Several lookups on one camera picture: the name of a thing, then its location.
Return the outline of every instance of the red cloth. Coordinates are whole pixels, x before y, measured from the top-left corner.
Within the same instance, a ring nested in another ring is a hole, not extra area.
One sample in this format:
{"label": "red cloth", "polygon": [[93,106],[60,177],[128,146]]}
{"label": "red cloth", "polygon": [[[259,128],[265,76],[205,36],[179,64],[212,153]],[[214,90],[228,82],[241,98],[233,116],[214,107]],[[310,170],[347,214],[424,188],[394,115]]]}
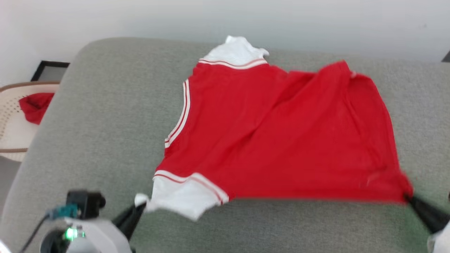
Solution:
{"label": "red cloth", "polygon": [[39,125],[53,98],[54,93],[36,93],[19,100],[19,105],[25,113],[25,118]]}
{"label": "red cloth", "polygon": [[230,200],[405,203],[412,196],[369,77],[345,62],[317,73],[229,65],[199,63],[185,82],[182,118],[155,177],[182,183],[201,174]]}

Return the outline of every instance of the beige basket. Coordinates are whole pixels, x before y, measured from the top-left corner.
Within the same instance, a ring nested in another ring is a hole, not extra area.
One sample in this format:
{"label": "beige basket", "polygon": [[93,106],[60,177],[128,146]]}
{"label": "beige basket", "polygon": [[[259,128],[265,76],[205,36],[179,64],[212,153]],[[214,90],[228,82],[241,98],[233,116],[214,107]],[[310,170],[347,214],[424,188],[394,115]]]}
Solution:
{"label": "beige basket", "polygon": [[0,88],[0,156],[21,162],[39,127],[25,119],[19,100],[35,93],[54,93],[58,88],[59,82],[38,81]]}

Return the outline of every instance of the gray sofa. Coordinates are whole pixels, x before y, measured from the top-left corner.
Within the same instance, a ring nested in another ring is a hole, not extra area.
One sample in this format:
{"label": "gray sofa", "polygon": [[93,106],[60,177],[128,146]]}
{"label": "gray sofa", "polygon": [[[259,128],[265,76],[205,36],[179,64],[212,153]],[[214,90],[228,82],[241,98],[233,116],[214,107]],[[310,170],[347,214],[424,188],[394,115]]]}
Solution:
{"label": "gray sofa", "polygon": [[[137,192],[150,195],[164,138],[183,106],[182,82],[214,46],[113,38],[81,50],[18,171],[0,239],[18,251],[72,188],[100,190],[103,217],[132,204]],[[416,192],[450,210],[450,64],[268,50],[269,63],[286,70],[345,59],[371,76],[391,114],[403,170]],[[28,252],[38,252],[56,225],[46,224]],[[131,245],[137,253],[424,253],[427,236],[407,206],[240,199],[198,222],[163,210],[147,214]]]}

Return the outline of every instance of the cable connector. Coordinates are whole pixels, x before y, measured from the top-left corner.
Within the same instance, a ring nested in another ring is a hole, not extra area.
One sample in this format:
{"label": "cable connector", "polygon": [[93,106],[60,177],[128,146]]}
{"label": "cable connector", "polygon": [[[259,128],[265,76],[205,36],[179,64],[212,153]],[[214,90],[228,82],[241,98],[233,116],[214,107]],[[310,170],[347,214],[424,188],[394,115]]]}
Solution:
{"label": "cable connector", "polygon": [[52,210],[47,211],[49,220],[56,220],[59,218],[78,218],[78,206],[75,204],[69,204],[61,207],[56,207]]}

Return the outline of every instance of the red and white shirt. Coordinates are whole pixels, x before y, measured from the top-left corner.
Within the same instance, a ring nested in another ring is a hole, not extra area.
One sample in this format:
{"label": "red and white shirt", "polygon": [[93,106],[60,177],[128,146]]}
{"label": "red and white shirt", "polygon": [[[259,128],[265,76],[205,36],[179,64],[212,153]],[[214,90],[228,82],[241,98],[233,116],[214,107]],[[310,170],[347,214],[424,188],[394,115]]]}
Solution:
{"label": "red and white shirt", "polygon": [[234,198],[404,203],[413,188],[373,81],[345,62],[286,72],[265,55],[229,36],[199,60],[147,210],[196,220]]}

